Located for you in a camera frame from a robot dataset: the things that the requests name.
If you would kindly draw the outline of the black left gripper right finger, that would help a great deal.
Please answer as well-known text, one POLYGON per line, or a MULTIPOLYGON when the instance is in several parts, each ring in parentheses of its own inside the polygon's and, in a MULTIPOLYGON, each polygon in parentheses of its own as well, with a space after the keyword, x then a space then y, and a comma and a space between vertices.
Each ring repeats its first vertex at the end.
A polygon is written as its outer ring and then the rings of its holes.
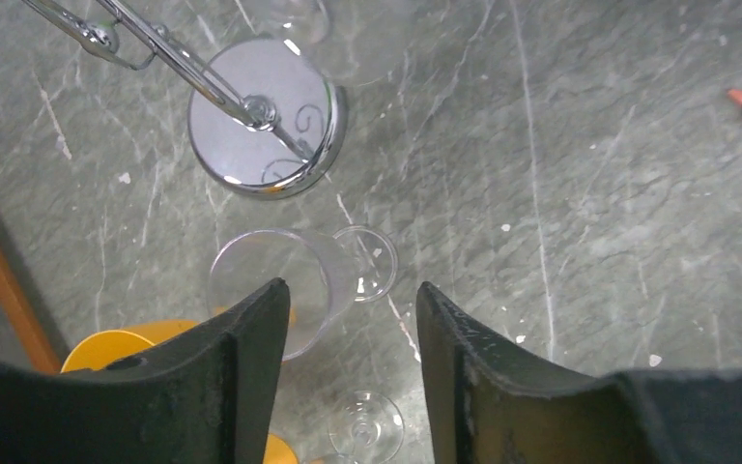
POLYGON ((532 354, 430 282, 415 309, 439 463, 742 463, 742 369, 594 378, 532 354))

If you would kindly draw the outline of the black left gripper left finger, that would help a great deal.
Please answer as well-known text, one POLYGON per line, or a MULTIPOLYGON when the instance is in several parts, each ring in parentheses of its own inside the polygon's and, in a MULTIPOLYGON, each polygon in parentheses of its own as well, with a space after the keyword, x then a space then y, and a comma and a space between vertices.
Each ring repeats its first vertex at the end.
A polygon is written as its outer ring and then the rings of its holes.
POLYGON ((101 370, 0 362, 0 463, 259 463, 290 312, 275 278, 101 370))

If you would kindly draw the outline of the clear champagne flute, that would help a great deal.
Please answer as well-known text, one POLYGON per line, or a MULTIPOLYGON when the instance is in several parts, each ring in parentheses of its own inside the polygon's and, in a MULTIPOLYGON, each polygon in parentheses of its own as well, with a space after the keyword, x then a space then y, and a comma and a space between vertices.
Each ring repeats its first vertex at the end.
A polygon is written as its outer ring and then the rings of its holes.
POLYGON ((217 253, 207 280, 207 301, 217 315, 279 277, 290 291, 282 360, 309 351, 346 310, 387 295, 399 259, 392 240, 364 225, 329 235, 265 228, 246 232, 217 253))

